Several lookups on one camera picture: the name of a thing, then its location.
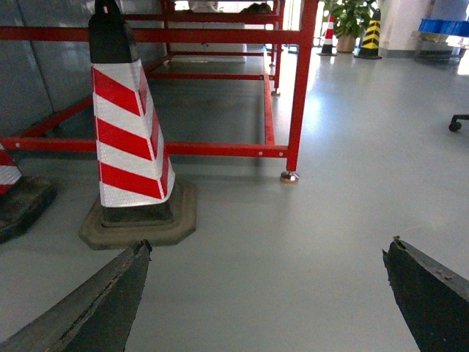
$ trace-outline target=plant pot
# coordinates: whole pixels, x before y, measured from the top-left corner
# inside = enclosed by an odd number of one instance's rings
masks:
[[[339,53],[352,53],[355,49],[356,38],[351,35],[340,37],[337,39],[337,52]]]

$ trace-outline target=blue object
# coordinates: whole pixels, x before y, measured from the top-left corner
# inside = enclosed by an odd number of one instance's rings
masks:
[[[418,31],[427,33],[440,33],[443,22],[443,20],[436,20],[434,18],[423,18]]]
[[[443,21],[441,25],[441,34],[458,35],[456,34],[461,27],[461,21]]]
[[[458,34],[460,37],[469,37],[469,22],[462,21]]]

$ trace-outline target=green leaves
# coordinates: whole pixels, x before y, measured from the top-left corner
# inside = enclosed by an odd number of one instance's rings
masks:
[[[336,36],[361,37],[368,28],[375,2],[376,0],[334,0],[331,13],[335,18]],[[329,10],[329,6],[329,0],[325,0],[324,9]]]

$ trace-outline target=gray floor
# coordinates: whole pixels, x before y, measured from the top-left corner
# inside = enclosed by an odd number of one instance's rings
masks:
[[[274,103],[280,142],[294,66],[288,55]],[[259,82],[230,83],[152,82],[165,138],[261,138]],[[173,158],[197,185],[198,227],[153,252],[127,351],[418,351],[381,249],[400,235],[469,278],[469,123],[448,131],[469,112],[468,88],[447,67],[313,55],[299,184],[279,183],[281,160]],[[0,340],[119,253],[78,238],[98,194],[95,161],[20,166],[59,194],[0,246]]]

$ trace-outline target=red and white striped traffic cone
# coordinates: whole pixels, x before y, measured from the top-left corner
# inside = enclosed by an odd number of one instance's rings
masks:
[[[24,177],[0,144],[0,243],[21,235],[39,218],[55,196],[40,177]]]
[[[0,197],[5,194],[21,178],[21,172],[17,168],[12,157],[0,144]]]
[[[101,204],[165,202],[174,172],[141,60],[93,64],[92,77]]]
[[[334,36],[334,16],[329,15],[328,19],[328,28],[325,31],[324,44],[322,45],[322,50],[320,53],[317,53],[320,56],[337,56],[337,54],[332,52],[332,38]]]
[[[80,236],[94,249],[178,243],[195,230],[195,188],[175,178],[132,30],[114,0],[97,0],[95,9],[89,47],[100,200]]]

